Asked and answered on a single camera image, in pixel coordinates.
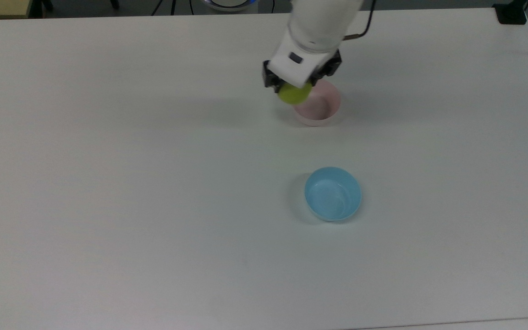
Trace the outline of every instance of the yellow-green ball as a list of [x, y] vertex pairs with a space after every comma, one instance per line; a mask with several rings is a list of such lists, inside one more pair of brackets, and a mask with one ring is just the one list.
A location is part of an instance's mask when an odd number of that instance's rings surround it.
[[287, 104], [297, 105], [307, 99], [308, 94], [311, 92], [311, 88], [313, 88], [313, 86], [310, 82], [304, 84], [302, 88], [285, 83], [278, 91], [278, 98]]

